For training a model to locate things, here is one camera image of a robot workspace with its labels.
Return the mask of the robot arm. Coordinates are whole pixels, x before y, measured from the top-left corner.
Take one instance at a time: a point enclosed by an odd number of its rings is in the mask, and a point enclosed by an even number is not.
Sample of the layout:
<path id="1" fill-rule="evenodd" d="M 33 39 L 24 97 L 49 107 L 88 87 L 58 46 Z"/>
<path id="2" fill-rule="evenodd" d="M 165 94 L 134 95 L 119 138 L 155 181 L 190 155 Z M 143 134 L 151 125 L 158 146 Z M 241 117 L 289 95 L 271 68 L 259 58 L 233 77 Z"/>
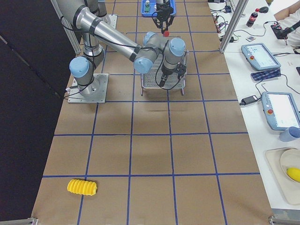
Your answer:
<path id="1" fill-rule="evenodd" d="M 80 33 L 84 40 L 83 55 L 71 60 L 69 69 L 77 82 L 76 92 L 66 98 L 97 97 L 100 81 L 94 71 L 104 58 L 99 41 L 103 41 L 115 51 L 128 58 L 134 69 L 140 74 L 148 73 L 159 55 L 162 55 L 161 79 L 158 83 L 163 88 L 168 77 L 177 74 L 181 80 L 186 72 L 182 58 L 186 49 L 184 40 L 179 37 L 168 39 L 154 32 L 147 32 L 143 45 L 135 43 L 105 20 L 105 7 L 97 0 L 59 0 L 58 8 L 71 25 L 71 31 Z"/>
<path id="2" fill-rule="evenodd" d="M 151 18 L 156 27 L 162 31 L 168 30 L 174 20 L 174 9 L 169 0 L 157 0 L 156 11 L 152 13 Z"/>

